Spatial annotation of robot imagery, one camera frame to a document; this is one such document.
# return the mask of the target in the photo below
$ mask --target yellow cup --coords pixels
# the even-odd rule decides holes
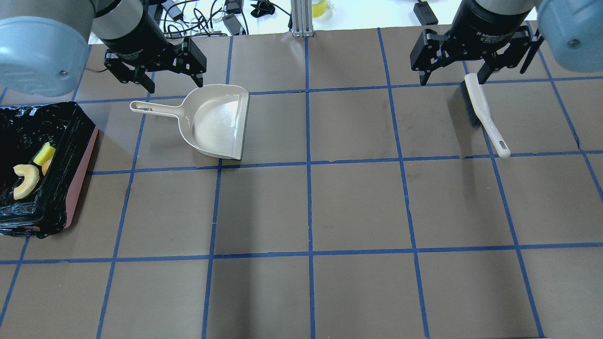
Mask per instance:
[[[312,0],[312,17],[319,17],[327,11],[327,0]]]

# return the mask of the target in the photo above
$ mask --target metal frame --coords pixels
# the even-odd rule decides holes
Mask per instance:
[[[314,36],[311,0],[291,0],[291,23],[294,37]]]

